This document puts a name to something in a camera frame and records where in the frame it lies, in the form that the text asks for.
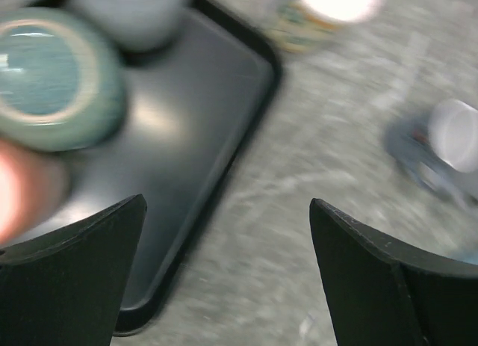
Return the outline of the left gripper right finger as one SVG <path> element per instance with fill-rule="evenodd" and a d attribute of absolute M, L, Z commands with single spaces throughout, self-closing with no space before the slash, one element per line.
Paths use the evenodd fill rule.
<path fill-rule="evenodd" d="M 320 199 L 311 236 L 338 345 L 476 345 L 477 266 L 427 252 Z"/>

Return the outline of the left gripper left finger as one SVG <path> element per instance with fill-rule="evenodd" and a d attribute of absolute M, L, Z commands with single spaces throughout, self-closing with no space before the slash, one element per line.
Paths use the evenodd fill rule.
<path fill-rule="evenodd" d="M 135 195 L 1 250 L 1 344 L 109 345 L 145 215 Z"/>

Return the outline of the dark slate blue mug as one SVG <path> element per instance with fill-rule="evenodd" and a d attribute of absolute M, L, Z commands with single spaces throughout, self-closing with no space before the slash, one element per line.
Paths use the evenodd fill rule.
<path fill-rule="evenodd" d="M 385 130 L 386 152 L 417 185 L 477 216 L 477 108 L 445 99 Z"/>

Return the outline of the light blue mug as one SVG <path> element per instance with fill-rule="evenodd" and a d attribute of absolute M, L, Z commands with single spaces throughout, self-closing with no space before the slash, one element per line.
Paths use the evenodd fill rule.
<path fill-rule="evenodd" d="M 472 265 L 478 265 L 478 249 L 465 250 L 457 253 L 454 259 L 466 262 Z"/>

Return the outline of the pink mug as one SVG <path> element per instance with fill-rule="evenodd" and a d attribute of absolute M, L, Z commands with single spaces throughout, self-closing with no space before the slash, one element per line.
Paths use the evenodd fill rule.
<path fill-rule="evenodd" d="M 1 141 L 1 243 L 50 217 L 69 190 L 62 161 Z"/>

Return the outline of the teal green mug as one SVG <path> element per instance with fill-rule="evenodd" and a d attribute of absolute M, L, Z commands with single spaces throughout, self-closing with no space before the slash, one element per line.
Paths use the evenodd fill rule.
<path fill-rule="evenodd" d="M 33 149 L 92 146 L 126 114 L 120 57 L 91 24 L 59 9 L 1 13 L 1 134 Z"/>

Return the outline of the pale grey-blue mug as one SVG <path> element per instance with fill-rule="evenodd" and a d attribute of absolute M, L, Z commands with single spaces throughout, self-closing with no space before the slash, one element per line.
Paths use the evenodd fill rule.
<path fill-rule="evenodd" d="M 70 0 L 72 6 L 130 52 L 166 45 L 180 30 L 190 0 Z"/>

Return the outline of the black serving tray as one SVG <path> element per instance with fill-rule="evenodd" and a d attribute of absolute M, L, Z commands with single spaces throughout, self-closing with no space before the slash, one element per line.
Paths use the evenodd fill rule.
<path fill-rule="evenodd" d="M 256 28 L 215 0 L 190 0 L 170 46 L 125 54 L 128 116 L 99 145 L 67 153 L 74 187 L 41 235 L 132 194 L 147 214 L 114 335 L 141 332 L 167 302 L 179 265 L 282 82 Z"/>

